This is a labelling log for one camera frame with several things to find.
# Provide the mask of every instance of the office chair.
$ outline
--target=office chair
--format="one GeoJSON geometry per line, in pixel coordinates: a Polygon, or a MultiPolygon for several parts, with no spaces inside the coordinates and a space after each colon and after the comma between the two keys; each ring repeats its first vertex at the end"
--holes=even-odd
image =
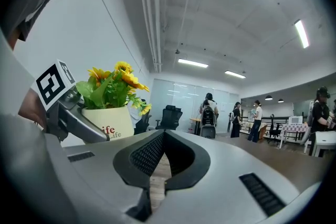
{"type": "Polygon", "coordinates": [[[152,116],[152,115],[149,115],[150,111],[148,111],[147,114],[143,115],[141,117],[141,120],[138,121],[136,124],[135,124],[135,129],[134,129],[134,134],[141,134],[141,133],[145,133],[147,131],[147,128],[149,126],[149,118],[152,116]]]}
{"type": "Polygon", "coordinates": [[[277,123],[277,127],[276,129],[274,130],[274,114],[272,114],[270,116],[272,122],[271,122],[271,128],[269,129],[269,136],[270,136],[270,139],[267,140],[267,143],[269,144],[271,141],[274,141],[274,142],[277,142],[279,143],[279,141],[276,140],[276,137],[278,137],[280,134],[281,134],[281,130],[279,130],[280,128],[280,123],[277,123]]]}
{"type": "Polygon", "coordinates": [[[209,106],[206,106],[202,112],[199,135],[205,138],[216,138],[216,115],[209,106]]]}
{"type": "Polygon", "coordinates": [[[182,114],[183,112],[181,109],[176,108],[174,105],[167,105],[166,108],[162,111],[161,124],[159,125],[160,120],[156,120],[157,124],[155,129],[176,130],[182,114]]]}

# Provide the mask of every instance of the floor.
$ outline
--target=floor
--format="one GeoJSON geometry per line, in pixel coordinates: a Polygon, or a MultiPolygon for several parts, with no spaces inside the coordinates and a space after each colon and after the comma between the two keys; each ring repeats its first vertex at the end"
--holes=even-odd
{"type": "MultiPolygon", "coordinates": [[[[217,134],[218,137],[230,137],[228,133],[217,134]]],[[[245,137],[247,139],[247,134],[240,133],[240,137],[245,137]]],[[[270,147],[279,147],[279,143],[270,142],[267,143],[266,139],[259,141],[260,144],[266,144],[270,147]]],[[[299,154],[303,153],[304,145],[294,144],[294,143],[283,143],[281,150],[297,152],[299,154]]],[[[326,151],[323,158],[332,159],[334,157],[334,151],[326,151]]],[[[156,167],[153,175],[150,178],[150,198],[152,203],[152,211],[155,212],[160,206],[161,201],[164,199],[164,182],[171,178],[170,165],[167,156],[164,154],[160,160],[158,166],[156,167]]]]}

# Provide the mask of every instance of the woman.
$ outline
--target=woman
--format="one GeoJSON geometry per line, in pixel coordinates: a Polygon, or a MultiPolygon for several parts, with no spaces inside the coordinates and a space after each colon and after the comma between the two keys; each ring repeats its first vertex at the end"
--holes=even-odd
{"type": "Polygon", "coordinates": [[[232,111],[235,119],[232,121],[231,138],[239,137],[240,125],[242,124],[240,121],[240,109],[239,108],[240,108],[240,103],[237,102],[232,111]]]}
{"type": "MultiPolygon", "coordinates": [[[[315,103],[312,111],[313,122],[311,124],[310,130],[310,150],[309,156],[312,156],[315,142],[316,142],[316,132],[324,132],[327,130],[329,122],[329,117],[334,117],[332,113],[330,113],[329,108],[327,106],[327,100],[330,97],[328,93],[328,89],[326,87],[321,87],[316,92],[315,103]]],[[[322,157],[323,150],[320,151],[319,157],[322,157]]]]}
{"type": "Polygon", "coordinates": [[[206,106],[210,106],[211,109],[215,112],[216,118],[218,118],[219,112],[217,108],[217,103],[213,100],[212,94],[207,93],[204,102],[200,106],[200,114],[202,114],[203,109],[206,106]]]}
{"type": "Polygon", "coordinates": [[[254,124],[248,136],[248,140],[257,143],[259,140],[259,128],[261,125],[262,109],[259,100],[256,100],[254,105],[256,106],[256,114],[254,115],[254,124]]]}

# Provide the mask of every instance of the vent grille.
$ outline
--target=vent grille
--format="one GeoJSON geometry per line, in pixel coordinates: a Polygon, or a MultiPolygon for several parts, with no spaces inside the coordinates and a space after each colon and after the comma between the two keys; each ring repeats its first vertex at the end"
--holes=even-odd
{"type": "Polygon", "coordinates": [[[285,204],[256,174],[243,175],[240,176],[239,179],[268,217],[285,207],[285,204]]]}
{"type": "Polygon", "coordinates": [[[76,155],[68,156],[68,159],[71,163],[73,163],[73,162],[81,161],[83,159],[91,158],[93,156],[94,156],[94,153],[92,153],[91,151],[87,151],[84,153],[79,153],[76,155]]]}

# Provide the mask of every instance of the flower pot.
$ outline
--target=flower pot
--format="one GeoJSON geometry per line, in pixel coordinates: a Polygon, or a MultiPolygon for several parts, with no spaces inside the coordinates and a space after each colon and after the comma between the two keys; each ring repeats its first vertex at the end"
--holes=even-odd
{"type": "Polygon", "coordinates": [[[127,106],[116,109],[83,109],[82,115],[108,135],[111,141],[134,135],[127,106]]]}

